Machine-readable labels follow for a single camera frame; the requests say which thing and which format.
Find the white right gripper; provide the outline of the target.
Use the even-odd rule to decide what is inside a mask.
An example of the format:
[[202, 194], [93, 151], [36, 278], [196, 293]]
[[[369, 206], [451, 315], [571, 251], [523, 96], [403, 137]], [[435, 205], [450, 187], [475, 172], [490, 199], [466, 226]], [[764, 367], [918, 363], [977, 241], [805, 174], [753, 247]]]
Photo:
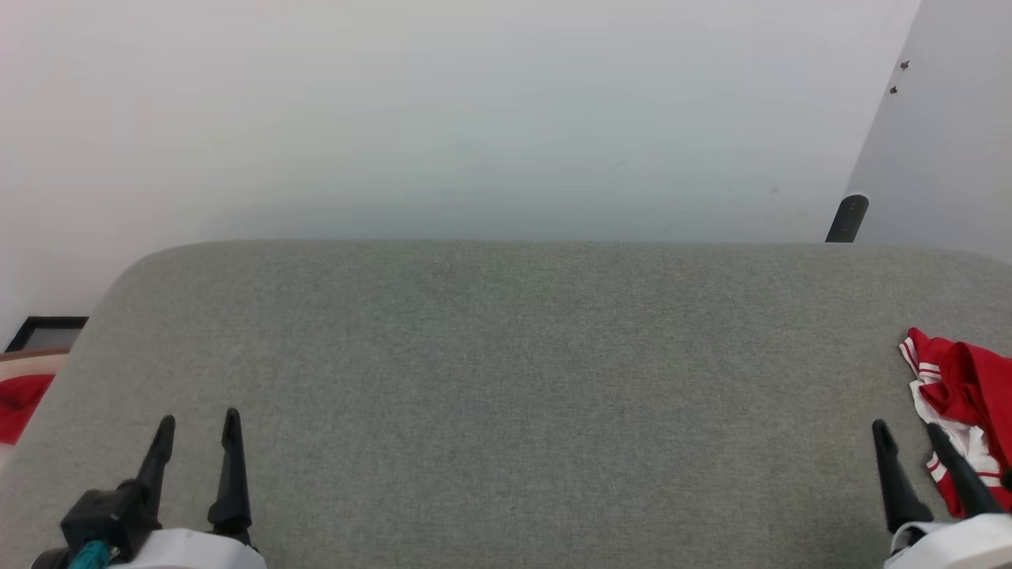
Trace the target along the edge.
[[875, 419], [871, 430], [886, 527], [895, 534], [883, 569], [1012, 569], [1012, 515], [1005, 514], [941, 426], [928, 424], [927, 433], [965, 512], [966, 519], [955, 523], [933, 522], [901, 467], [886, 421]]

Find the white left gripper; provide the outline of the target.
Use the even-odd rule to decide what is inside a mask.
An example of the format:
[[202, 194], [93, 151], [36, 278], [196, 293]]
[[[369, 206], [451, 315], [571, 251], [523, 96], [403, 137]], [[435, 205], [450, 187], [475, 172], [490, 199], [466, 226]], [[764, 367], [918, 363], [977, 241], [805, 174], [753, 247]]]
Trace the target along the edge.
[[[175, 417], [164, 416], [138, 469], [145, 507], [159, 507], [165, 468], [171, 461]], [[243, 543], [251, 540], [251, 504], [241, 415], [235, 408], [225, 412], [221, 446], [223, 467], [217, 496], [207, 511], [212, 533], [190, 529], [160, 529], [152, 532], [129, 562], [109, 569], [267, 569], [263, 556]]]

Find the red and white basketball jersey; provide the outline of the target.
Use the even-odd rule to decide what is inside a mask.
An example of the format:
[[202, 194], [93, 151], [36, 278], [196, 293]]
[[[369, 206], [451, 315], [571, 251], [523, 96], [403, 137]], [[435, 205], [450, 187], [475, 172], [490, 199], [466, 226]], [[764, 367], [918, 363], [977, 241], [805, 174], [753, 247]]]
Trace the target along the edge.
[[1001, 507], [1012, 512], [1012, 492], [1000, 481], [1012, 467], [1012, 357], [917, 328], [908, 329], [897, 349], [913, 371], [908, 386], [918, 417], [941, 426]]

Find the red fabric item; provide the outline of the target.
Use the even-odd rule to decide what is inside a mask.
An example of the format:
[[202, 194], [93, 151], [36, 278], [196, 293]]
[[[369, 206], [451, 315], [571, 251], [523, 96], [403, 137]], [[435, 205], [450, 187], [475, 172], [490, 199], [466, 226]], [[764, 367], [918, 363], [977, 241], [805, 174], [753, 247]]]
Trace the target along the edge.
[[54, 378], [55, 374], [22, 375], [0, 382], [0, 443], [18, 442]]

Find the black slanted pole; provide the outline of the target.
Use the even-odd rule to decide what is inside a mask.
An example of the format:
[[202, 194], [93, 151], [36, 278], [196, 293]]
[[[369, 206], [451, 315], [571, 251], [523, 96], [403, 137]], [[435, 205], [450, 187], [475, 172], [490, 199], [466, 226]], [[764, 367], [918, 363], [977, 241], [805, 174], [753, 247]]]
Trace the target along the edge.
[[853, 243], [863, 226], [865, 213], [870, 208], [870, 199], [864, 194], [849, 194], [838, 205], [830, 225], [826, 243]]

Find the grey fabric sofa seat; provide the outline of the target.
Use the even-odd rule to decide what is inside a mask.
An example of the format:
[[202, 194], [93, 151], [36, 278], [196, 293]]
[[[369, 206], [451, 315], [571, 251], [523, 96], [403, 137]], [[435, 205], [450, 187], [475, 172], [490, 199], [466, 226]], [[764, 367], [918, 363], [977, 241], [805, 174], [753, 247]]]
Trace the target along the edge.
[[108, 289], [0, 471], [0, 569], [176, 419], [207, 527], [240, 411], [269, 569], [875, 569], [871, 424], [946, 510], [899, 352], [1012, 354], [1012, 264], [867, 245], [246, 241]]

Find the light grey partition panel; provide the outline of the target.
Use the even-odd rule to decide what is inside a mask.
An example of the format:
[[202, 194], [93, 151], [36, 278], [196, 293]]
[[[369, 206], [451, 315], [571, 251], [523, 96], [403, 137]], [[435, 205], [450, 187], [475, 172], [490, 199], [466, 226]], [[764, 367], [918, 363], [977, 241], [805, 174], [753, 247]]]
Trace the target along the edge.
[[857, 242], [1012, 264], [1012, 0], [923, 0], [904, 61], [849, 181]]

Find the black picture frame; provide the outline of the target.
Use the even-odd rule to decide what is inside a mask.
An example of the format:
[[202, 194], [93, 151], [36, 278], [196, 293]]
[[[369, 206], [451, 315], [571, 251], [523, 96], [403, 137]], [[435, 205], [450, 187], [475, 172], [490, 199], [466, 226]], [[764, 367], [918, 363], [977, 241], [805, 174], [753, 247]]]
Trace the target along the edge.
[[85, 316], [30, 316], [16, 331], [5, 352], [71, 349], [87, 321]]

